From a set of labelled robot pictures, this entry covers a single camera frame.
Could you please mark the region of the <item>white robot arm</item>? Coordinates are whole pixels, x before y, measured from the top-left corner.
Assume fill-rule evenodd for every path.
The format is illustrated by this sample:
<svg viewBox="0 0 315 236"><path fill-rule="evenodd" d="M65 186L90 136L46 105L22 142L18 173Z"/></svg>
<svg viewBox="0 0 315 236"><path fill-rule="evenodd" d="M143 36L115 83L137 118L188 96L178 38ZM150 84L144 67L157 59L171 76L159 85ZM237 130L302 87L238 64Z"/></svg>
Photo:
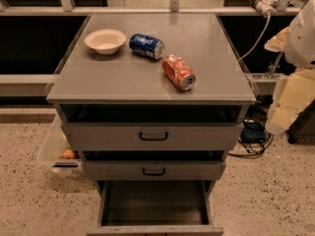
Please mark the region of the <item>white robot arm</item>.
<svg viewBox="0 0 315 236"><path fill-rule="evenodd" d="M264 48L282 52L285 61L296 68L278 79L268 110L266 130L278 135L288 130L315 99L315 0L309 0Z"/></svg>

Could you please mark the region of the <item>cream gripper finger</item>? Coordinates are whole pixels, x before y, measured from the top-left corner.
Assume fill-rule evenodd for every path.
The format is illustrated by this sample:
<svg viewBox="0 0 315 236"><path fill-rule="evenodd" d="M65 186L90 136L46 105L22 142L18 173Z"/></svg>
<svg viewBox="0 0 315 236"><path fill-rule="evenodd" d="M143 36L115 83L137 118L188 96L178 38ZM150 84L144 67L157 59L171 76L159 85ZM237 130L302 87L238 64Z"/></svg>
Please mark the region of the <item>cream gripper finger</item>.
<svg viewBox="0 0 315 236"><path fill-rule="evenodd" d="M314 70L298 70L280 77L268 110L266 130L273 135L284 133L314 100Z"/></svg>
<svg viewBox="0 0 315 236"><path fill-rule="evenodd" d="M279 31L276 35L274 35L265 43L264 48L272 52L284 52L286 46L287 31L288 28L284 28Z"/></svg>

